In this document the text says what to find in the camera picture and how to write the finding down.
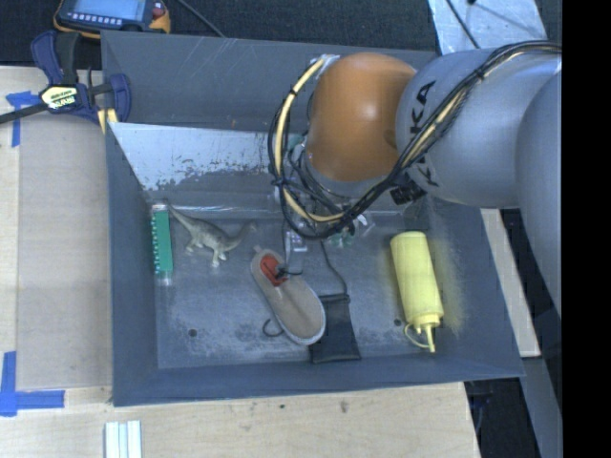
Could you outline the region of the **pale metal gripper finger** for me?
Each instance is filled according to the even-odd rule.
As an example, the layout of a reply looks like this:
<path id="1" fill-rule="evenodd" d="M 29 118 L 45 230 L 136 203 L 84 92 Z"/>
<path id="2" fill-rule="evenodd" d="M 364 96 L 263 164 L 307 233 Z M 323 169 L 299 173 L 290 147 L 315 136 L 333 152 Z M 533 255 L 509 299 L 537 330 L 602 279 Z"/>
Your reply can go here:
<path id="1" fill-rule="evenodd" d="M 293 230 L 284 232 L 284 260 L 289 272 L 302 272 L 307 256 L 306 241 Z"/>

